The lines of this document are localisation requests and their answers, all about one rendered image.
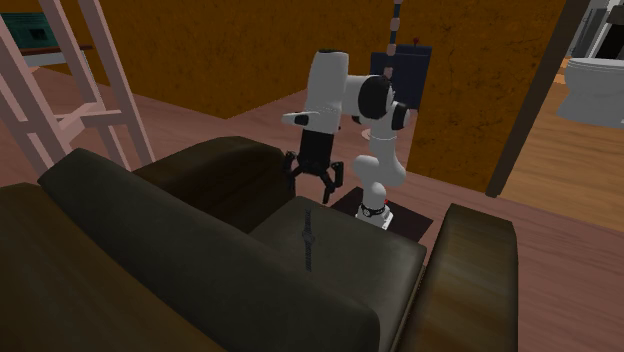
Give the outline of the dark brown leather sofa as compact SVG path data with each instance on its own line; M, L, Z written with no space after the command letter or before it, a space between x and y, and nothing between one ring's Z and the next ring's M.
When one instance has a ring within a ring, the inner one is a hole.
M295 196L282 162L79 148L0 187L0 352L519 352L509 221L454 204L426 248Z

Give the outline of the desk with teal box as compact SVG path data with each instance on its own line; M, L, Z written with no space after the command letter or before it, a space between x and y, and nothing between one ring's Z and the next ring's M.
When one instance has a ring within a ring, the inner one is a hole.
M66 62L43 12L9 12L0 16L29 67Z

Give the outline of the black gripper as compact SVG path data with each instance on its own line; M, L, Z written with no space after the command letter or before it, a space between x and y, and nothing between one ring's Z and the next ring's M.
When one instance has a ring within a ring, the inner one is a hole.
M283 163L283 172L292 191L296 190L296 177L301 169L304 173L320 176L325 185L322 203L328 203L330 195L341 187L344 181L344 163L340 161L331 163L333 142L333 134L306 129L302 131L298 155L293 151L287 151ZM296 159L298 166L292 168ZM327 171L329 167L334 171L334 178L331 178Z

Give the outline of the white toilet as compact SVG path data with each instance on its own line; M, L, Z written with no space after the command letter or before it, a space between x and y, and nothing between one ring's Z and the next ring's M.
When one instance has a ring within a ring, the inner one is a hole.
M624 60L571 58L564 78L569 93L557 110L558 116L624 129Z

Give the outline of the floor lamp with beaded pole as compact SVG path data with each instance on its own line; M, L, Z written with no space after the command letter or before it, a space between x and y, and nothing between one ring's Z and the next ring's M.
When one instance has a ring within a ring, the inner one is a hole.
M389 44L387 45L387 48L386 48L387 59L386 59L386 65L383 71L384 76L388 80L392 78L392 74L393 74L392 60L396 53L396 36L400 28L400 11L401 11L401 5L403 1L404 0L393 0L393 3L394 3L393 16L392 16L392 19L390 21L390 26L389 26L390 38L389 38Z

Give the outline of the dark blue cabinet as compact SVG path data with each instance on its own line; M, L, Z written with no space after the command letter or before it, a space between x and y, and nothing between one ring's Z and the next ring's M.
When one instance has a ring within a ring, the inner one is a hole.
M393 58L391 82L395 100L418 110L432 54L431 46L399 44Z

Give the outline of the dark brown door frame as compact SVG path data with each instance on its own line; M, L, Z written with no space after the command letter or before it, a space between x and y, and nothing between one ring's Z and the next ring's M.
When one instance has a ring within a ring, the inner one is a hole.
M590 0L566 0L489 181L486 196L496 198L502 193L589 3Z

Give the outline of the dark robot stand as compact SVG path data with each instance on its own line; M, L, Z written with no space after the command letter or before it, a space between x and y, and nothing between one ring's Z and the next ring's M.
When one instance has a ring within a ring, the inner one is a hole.
M355 187L336 201L332 205L332 208L345 214L355 216L359 209L362 196L362 188ZM432 219L413 212L392 201L388 201L387 205L393 214L393 219L389 224L388 230L412 241L418 242L433 223Z

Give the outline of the black wristwatch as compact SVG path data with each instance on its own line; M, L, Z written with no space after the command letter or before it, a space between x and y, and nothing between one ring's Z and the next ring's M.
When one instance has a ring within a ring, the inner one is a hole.
M304 215L304 228L302 231L302 237L305 246L305 269L308 272L312 271L312 245L315 242L316 237L312 233L311 226L311 210L306 209Z

